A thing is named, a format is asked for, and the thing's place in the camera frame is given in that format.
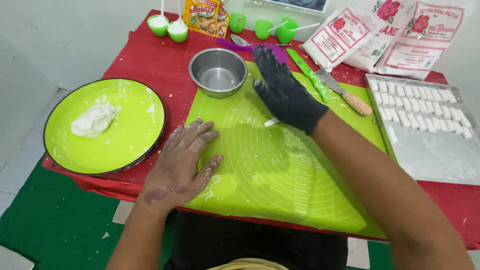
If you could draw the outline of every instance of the metal tray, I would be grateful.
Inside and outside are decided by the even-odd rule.
[[[403,110],[403,107],[395,105],[376,104],[373,92],[370,88],[370,80],[393,82],[410,86],[428,86],[437,89],[450,90],[455,95],[457,102],[439,101],[440,105],[461,109],[468,118],[472,127],[472,138],[465,139],[463,135],[453,131],[440,131],[435,133],[420,131],[418,129],[405,128],[401,123],[382,120],[378,108],[394,108]],[[377,121],[381,125],[382,135],[385,140],[388,154],[415,180],[434,181],[455,184],[480,185],[480,124],[473,116],[470,107],[458,88],[448,85],[429,83],[424,81],[393,78],[388,76],[367,74],[365,83],[368,87],[370,100],[377,115]],[[424,118],[435,116],[433,113],[413,112]],[[385,127],[391,126],[397,143],[392,144],[391,138]]]

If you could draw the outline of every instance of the green knife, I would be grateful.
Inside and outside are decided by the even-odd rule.
[[[322,97],[324,102],[328,101],[328,92],[325,86],[322,84],[322,81],[318,78],[318,76],[313,72],[313,70],[305,63],[305,61],[297,54],[296,51],[292,49],[287,49],[288,55],[292,58],[292,60],[297,64],[300,70],[303,72],[305,76],[307,76],[313,84],[313,87],[317,89],[318,93]]]

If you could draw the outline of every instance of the stainless steel bowl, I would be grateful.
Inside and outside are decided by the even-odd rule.
[[[240,55],[221,48],[195,54],[188,71],[200,90],[213,98],[230,97],[247,78],[247,64]]]

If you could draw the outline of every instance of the wooden handle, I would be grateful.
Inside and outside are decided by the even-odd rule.
[[[354,94],[345,91],[342,97],[359,115],[367,116],[372,114],[372,108]]]

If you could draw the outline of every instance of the red rose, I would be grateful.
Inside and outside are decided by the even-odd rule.
[[[342,29],[344,26],[345,26],[345,20],[343,18],[340,18],[333,23],[333,28],[335,28],[335,30],[337,31]]]
[[[428,15],[420,15],[415,21],[415,23],[412,25],[412,32],[421,34],[423,30],[427,29],[428,20],[430,20],[430,17]]]
[[[395,16],[399,6],[400,2],[393,2],[392,0],[387,0],[382,4],[379,9],[377,9],[377,16],[382,20],[386,21],[390,19],[390,17]]]

